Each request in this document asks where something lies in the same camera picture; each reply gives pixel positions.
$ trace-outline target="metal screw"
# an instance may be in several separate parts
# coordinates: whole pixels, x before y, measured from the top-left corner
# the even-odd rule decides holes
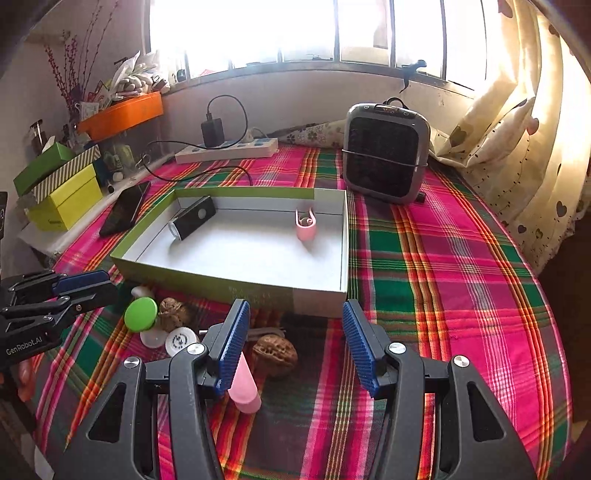
[[[139,365],[139,358],[136,356],[130,356],[129,358],[125,359],[123,364],[125,365],[125,368],[135,368]]]
[[[463,355],[456,355],[453,358],[453,362],[461,368],[466,368],[468,365],[470,365],[470,361]]]
[[[191,355],[201,355],[205,351],[205,345],[202,343],[192,343],[187,347],[187,352]]]
[[[397,353],[400,355],[401,353],[406,352],[406,346],[403,343],[393,342],[388,345],[388,350],[390,350],[392,353]]]

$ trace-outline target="plaid blanket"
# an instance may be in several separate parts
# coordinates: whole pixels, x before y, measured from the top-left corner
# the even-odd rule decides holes
[[[282,146],[272,158],[215,166],[225,164],[247,168],[257,186],[345,188],[340,151]],[[179,179],[205,168],[171,163],[158,173]],[[172,188],[201,184],[247,180],[238,170],[183,184],[153,179],[142,213]],[[539,478],[546,478],[564,458],[571,417],[566,362],[550,308],[513,240],[453,170],[433,166],[423,190],[425,203],[406,207],[349,194],[349,297],[359,299],[370,321],[383,325],[391,338],[413,344],[422,356],[470,358],[513,422]],[[109,258],[122,235],[98,238],[107,214],[64,253],[56,270],[103,268],[118,285],[121,301],[79,316],[64,333],[62,347],[35,361],[36,442],[53,464],[123,359],[165,356],[145,348],[124,325],[131,285]],[[221,322],[229,310],[205,299],[188,300],[203,325]],[[263,310],[253,311],[253,317],[256,326],[286,328],[299,364],[284,380],[255,371],[262,396],[256,415],[239,413],[227,396],[211,407],[226,479],[366,477],[385,403],[361,389],[340,319]],[[246,357],[252,361],[248,347]],[[432,402],[427,397],[421,479],[430,476]],[[158,440],[165,480],[174,478],[167,416],[163,400]]]

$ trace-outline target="pink hair clip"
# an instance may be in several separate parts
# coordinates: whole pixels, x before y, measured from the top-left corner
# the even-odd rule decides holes
[[[300,216],[299,212],[295,211],[295,234],[302,242],[312,240],[316,234],[316,217],[312,213],[312,209],[308,213]]]

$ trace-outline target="blue gripper pad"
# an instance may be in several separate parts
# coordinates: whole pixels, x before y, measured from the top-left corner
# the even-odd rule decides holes
[[[239,305],[237,312],[234,313],[236,302],[239,301],[242,304]],[[246,300],[235,301],[225,323],[228,321],[233,322],[233,324],[218,360],[218,381],[215,386],[217,395],[223,395],[232,386],[242,347],[246,341],[246,334],[248,333],[251,321],[251,308]]]
[[[57,297],[66,292],[90,287],[97,283],[109,281],[109,274],[104,270],[81,273],[71,277],[61,278],[53,288],[53,294]]]
[[[388,334],[380,325],[370,324],[359,302],[352,299],[343,305],[343,330],[361,386],[372,398],[387,398],[397,381],[388,366]]]

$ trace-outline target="walnut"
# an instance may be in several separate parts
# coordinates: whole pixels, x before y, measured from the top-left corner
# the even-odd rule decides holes
[[[252,351],[258,364],[271,377],[283,377],[297,365],[297,352],[292,343],[278,335],[261,337]]]
[[[165,332],[172,332],[175,328],[187,326],[191,322],[191,310],[182,301],[172,298],[160,302],[160,328]]]

